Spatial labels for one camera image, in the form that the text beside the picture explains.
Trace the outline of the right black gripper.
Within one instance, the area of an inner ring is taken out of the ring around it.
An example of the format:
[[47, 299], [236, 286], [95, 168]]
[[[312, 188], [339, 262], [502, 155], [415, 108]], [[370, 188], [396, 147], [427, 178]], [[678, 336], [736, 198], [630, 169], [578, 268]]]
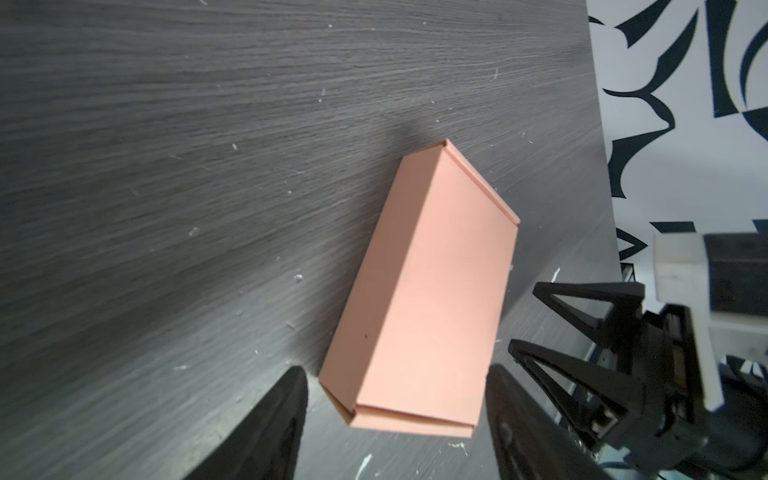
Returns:
[[[539, 282], [533, 294], [599, 348], [619, 348], [641, 326], [642, 283]], [[508, 352], [586, 447], [623, 450], [627, 469], [648, 479], [667, 470], [693, 479], [766, 478], [766, 368], [744, 371], [733, 356], [717, 363], [724, 402], [709, 411], [689, 309], [668, 305], [651, 315], [640, 340], [634, 377], [523, 340], [512, 340]], [[550, 370], [591, 398], [573, 397]]]

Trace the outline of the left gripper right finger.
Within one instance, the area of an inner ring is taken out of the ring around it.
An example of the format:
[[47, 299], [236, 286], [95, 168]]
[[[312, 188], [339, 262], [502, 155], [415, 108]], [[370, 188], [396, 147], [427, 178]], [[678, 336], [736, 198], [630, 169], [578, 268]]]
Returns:
[[500, 364], [486, 377], [487, 419], [502, 479], [608, 479]]

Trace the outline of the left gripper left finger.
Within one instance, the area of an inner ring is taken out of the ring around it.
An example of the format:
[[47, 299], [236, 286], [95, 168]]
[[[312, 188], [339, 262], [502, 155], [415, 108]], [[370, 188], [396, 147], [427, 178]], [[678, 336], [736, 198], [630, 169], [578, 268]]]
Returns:
[[189, 479], [292, 479], [306, 420], [305, 370], [290, 367]]

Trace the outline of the salmon cardboard box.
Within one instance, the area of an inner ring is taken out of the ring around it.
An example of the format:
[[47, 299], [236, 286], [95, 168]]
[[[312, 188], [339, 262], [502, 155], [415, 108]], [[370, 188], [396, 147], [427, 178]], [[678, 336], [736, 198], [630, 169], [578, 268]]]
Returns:
[[402, 159], [319, 374], [349, 426], [473, 434], [519, 227], [450, 141]]

